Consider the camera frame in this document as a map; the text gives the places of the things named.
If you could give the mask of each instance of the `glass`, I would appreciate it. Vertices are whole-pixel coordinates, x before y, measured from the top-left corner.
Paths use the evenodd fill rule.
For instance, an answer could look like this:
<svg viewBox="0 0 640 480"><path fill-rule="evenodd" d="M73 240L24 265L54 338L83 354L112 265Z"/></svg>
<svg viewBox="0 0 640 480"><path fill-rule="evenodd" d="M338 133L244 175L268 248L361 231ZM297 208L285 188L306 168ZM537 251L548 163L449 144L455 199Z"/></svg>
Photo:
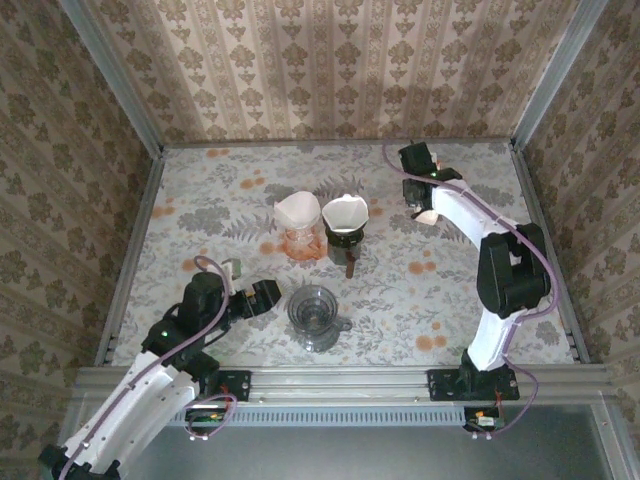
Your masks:
<svg viewBox="0 0 640 480"><path fill-rule="evenodd" d="M351 330L348 319L338 317L336 297L319 285L305 285L294 292L287 313L308 352L324 352L338 341L340 332Z"/></svg>

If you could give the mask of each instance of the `orange polka dot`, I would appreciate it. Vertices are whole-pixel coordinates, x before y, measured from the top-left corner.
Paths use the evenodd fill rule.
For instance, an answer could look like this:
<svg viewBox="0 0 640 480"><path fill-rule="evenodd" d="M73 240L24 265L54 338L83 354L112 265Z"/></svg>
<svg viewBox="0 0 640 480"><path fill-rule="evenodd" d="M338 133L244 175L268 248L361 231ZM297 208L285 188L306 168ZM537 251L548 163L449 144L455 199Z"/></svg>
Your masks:
<svg viewBox="0 0 640 480"><path fill-rule="evenodd" d="M409 264L409 271L414 275L420 275L422 272L424 272L424 267L420 262L411 262Z"/></svg>
<svg viewBox="0 0 640 480"><path fill-rule="evenodd" d="M182 270L185 272L193 272L196 269L196 264L193 263L193 258L187 258L182 262Z"/></svg>
<svg viewBox="0 0 640 480"><path fill-rule="evenodd" d="M420 335L416 338L416 348L421 352L428 352L433 348L433 340L426 335Z"/></svg>
<svg viewBox="0 0 640 480"><path fill-rule="evenodd" d="M275 251L275 247L271 242L264 242L260 245L260 253L263 255L271 255Z"/></svg>

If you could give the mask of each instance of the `floral tablecloth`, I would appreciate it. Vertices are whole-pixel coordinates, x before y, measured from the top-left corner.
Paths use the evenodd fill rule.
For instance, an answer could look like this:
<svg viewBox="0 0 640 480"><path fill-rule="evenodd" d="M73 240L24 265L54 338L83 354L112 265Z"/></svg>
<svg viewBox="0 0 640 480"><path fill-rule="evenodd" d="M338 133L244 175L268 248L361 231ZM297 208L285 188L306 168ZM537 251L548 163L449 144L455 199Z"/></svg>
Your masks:
<svg viewBox="0 0 640 480"><path fill-rule="evenodd" d="M389 146L392 158L404 144ZM506 143L430 144L444 166L505 216L529 216ZM478 252L448 220L409 218L402 182L379 144L170 149L113 364L130 365L149 327L179 302L206 254L242 260L238 287L275 278L283 298L269 313L234 325L207 352L223 365L457 364L474 337L481 306L475 289ZM343 193L369 204L362 257L354 278L324 257L302 263L282 253L273 204L298 190L324 205ZM353 329L321 354L294 340L288 297L316 283L338 298ZM525 323L512 358L527 364L571 363L559 315Z"/></svg>

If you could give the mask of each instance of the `wallpaper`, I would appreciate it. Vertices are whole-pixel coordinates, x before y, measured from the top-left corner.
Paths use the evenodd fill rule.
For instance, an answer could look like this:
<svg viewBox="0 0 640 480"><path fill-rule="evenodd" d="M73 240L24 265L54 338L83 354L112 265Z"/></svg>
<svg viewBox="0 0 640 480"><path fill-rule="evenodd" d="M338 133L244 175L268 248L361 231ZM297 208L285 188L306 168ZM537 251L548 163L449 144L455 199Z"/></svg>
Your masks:
<svg viewBox="0 0 640 480"><path fill-rule="evenodd" d="M162 142L508 137L578 0L90 0Z"/></svg>
<svg viewBox="0 0 640 480"><path fill-rule="evenodd" d="M610 1L526 147L596 361L640 446L640 3Z"/></svg>
<svg viewBox="0 0 640 480"><path fill-rule="evenodd" d="M36 478L150 160L56 2L0 2L0 479Z"/></svg>

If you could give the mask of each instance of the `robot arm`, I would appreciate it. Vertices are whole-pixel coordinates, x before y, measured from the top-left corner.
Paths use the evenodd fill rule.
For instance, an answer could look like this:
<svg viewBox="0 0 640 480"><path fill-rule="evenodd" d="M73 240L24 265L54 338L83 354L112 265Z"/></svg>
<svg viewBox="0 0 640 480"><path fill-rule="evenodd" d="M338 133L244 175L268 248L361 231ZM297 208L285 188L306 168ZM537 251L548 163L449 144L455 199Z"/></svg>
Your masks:
<svg viewBox="0 0 640 480"><path fill-rule="evenodd" d="M232 292L216 330L226 332L240 318L267 312L281 297L275 280L262 280L238 292L232 288ZM48 445L42 451L38 460L43 478L57 480L71 456L73 466L66 480L118 480L180 410L199 395L219 393L220 364L201 351L204 337L153 367L135 385L131 382L165 353L206 328L220 310L222 296L220 276L212 272L194 275L182 303L151 327L142 352L98 412L64 446ZM105 414L106 420L99 423ZM84 443L94 427L92 440Z"/></svg>
<svg viewBox="0 0 640 480"><path fill-rule="evenodd" d="M503 350L513 324L522 314L537 307L549 293L549 276L528 248L520 245L504 226L492 220L487 211L494 213L495 217L501 216L471 192L458 172L451 168L437 169L425 143L403 148L400 156L405 172L428 176L455 188L403 180L407 204L416 209L414 218L429 211L443 215L479 250L476 286L483 311L467 353L478 371L498 369L504 365ZM546 253L540 227L533 223L517 225L504 217L502 220L514 226L543 254Z"/></svg>

